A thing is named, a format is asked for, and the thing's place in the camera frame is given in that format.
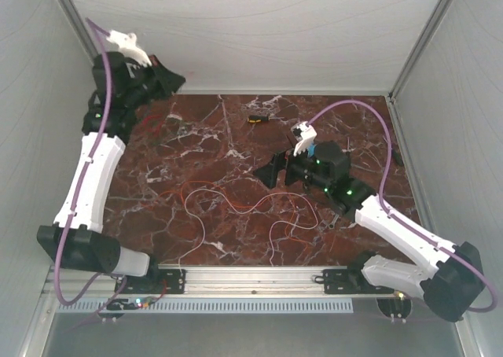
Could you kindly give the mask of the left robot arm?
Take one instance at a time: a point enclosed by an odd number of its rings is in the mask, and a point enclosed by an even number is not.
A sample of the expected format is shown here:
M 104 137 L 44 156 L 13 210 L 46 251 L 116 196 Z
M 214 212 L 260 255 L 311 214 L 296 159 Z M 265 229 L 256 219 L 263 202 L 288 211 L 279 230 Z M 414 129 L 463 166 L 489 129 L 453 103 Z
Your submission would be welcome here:
M 103 231 L 105 202 L 116 167 L 138 123 L 137 109 L 169 99 L 185 78 L 165 68 L 157 56 L 141 65 L 119 52 L 94 58 L 96 85 L 83 118 L 79 162 L 53 224 L 41 226 L 37 241 L 57 270 L 124 275 L 145 293 L 160 287 L 155 258 L 123 247 Z

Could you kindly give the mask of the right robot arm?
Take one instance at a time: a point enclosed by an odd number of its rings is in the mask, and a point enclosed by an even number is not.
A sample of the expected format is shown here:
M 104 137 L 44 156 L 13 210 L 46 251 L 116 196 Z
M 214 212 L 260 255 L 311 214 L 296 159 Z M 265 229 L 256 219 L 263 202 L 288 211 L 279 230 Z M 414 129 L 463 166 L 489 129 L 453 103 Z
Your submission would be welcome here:
M 275 153 L 253 175 L 273 189 L 280 171 L 285 185 L 301 182 L 327 197 L 332 210 L 393 245 L 410 262 L 400 263 L 367 252 L 347 273 L 356 292 L 371 286 L 398 290 L 422 299 L 428 308 L 448 322 L 461 320 L 485 289 L 479 250 L 469 242 L 456 245 L 407 218 L 376 191 L 350 174 L 351 159 L 336 142 L 321 142 L 295 155 L 293 150 Z

